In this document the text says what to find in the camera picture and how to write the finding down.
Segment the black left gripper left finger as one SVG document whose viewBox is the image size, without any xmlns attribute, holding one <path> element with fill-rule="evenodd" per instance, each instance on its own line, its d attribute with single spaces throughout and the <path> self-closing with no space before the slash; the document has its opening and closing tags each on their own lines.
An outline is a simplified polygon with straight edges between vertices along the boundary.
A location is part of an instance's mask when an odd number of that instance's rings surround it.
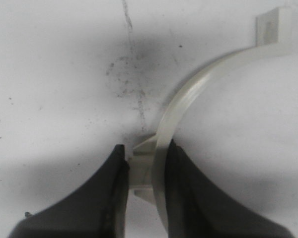
<svg viewBox="0 0 298 238">
<path fill-rule="evenodd" d="M 20 221 L 11 238 L 123 238 L 129 165 L 123 145 L 81 187 L 51 207 Z"/>
</svg>

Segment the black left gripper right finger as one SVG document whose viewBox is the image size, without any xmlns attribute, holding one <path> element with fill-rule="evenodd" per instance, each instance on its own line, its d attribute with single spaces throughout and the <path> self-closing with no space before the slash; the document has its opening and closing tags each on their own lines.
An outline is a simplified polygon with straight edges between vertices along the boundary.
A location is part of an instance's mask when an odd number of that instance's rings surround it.
<svg viewBox="0 0 298 238">
<path fill-rule="evenodd" d="M 168 148 L 164 178 L 170 238 L 293 237 L 285 227 L 218 188 L 174 141 Z"/>
</svg>

